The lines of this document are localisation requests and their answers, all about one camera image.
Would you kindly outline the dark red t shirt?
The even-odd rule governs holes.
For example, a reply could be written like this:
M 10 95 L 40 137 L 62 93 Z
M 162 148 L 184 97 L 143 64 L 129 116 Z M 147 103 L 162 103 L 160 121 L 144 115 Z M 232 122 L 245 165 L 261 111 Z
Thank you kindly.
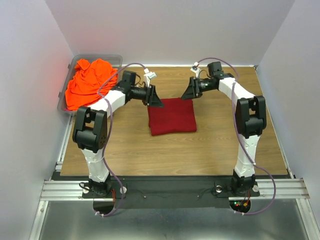
M 164 107 L 150 106 L 148 126 L 152 136 L 176 133 L 194 133 L 197 131 L 194 105 L 191 99 L 164 98 Z

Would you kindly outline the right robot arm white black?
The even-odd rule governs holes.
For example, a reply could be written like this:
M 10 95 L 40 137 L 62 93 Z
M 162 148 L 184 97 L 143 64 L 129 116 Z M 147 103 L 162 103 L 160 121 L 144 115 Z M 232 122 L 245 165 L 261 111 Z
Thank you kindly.
M 218 90 L 231 100 L 233 125 L 239 143 L 237 161 L 228 186 L 221 192 L 245 194 L 256 182 L 256 151 L 263 130 L 267 125 L 266 100 L 262 95 L 254 95 L 239 84 L 239 74 L 225 73 L 221 62 L 216 58 L 207 65 L 208 75 L 201 78 L 202 70 L 195 62 L 188 86 L 181 96 L 182 100 L 200 98 L 204 92 Z

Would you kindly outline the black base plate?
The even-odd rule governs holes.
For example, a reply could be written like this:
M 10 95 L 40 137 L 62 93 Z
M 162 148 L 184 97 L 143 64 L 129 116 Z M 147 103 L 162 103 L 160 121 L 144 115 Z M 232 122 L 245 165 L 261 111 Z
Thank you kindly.
M 96 210 L 103 200 L 121 209 L 240 208 L 249 197 L 260 196 L 254 177 L 237 180 L 228 175 L 121 176 L 106 182 L 81 182 L 82 198 L 93 200 Z

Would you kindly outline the clear plastic bin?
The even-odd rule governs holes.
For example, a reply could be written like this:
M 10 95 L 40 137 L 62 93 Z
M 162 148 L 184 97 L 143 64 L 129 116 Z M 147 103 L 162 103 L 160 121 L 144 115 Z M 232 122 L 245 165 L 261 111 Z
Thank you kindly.
M 68 65 L 68 73 L 66 75 L 66 79 L 63 84 L 63 88 L 58 94 L 59 101 L 57 104 L 57 110 L 61 113 L 66 113 L 69 115 L 74 115 L 75 111 L 70 111 L 67 108 L 66 96 L 65 92 L 67 90 L 69 81 L 71 81 L 76 73 L 75 66 L 80 59 L 85 59 L 90 63 L 94 62 L 97 59 L 102 59 L 104 61 L 109 62 L 113 68 L 119 69 L 122 67 L 123 57 L 119 54 L 102 54 L 102 53 L 83 53 L 78 54 L 73 57 L 70 64 Z

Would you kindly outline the orange t shirt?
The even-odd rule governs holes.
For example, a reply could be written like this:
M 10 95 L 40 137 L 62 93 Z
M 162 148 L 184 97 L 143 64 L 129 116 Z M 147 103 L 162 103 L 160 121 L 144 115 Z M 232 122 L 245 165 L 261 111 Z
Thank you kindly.
M 74 67 L 75 74 L 65 91 L 66 108 L 77 111 L 81 106 L 90 106 L 111 90 L 118 81 L 117 69 L 103 59 L 89 62 L 81 58 Z

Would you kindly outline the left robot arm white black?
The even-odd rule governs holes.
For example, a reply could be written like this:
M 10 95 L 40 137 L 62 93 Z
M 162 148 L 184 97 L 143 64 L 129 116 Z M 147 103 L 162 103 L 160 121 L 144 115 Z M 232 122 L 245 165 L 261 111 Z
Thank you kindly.
M 105 159 L 105 150 L 113 127 L 113 113 L 130 100 L 140 100 L 147 107 L 163 107 L 151 80 L 157 75 L 144 69 L 143 85 L 136 83 L 137 74 L 125 70 L 122 79 L 98 102 L 78 108 L 72 140 L 84 155 L 88 167 L 88 182 L 79 184 L 83 198 L 102 199 L 117 193 L 110 182 L 114 175 Z

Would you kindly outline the aluminium frame rail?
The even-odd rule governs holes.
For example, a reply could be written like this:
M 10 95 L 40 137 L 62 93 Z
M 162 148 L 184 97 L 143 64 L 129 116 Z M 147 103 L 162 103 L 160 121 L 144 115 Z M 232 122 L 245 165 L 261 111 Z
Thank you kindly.
M 151 136 L 149 118 L 116 114 L 107 161 L 117 176 L 226 176 L 235 165 L 238 144 L 228 114 L 197 114 L 195 133 Z M 314 240 L 309 195 L 302 179 L 289 178 L 273 126 L 262 137 L 258 162 L 275 180 L 260 173 L 261 195 L 249 216 L 229 208 L 131 208 L 110 217 L 95 216 L 92 199 L 79 183 L 87 168 L 73 143 L 62 172 L 44 182 L 33 240 Z

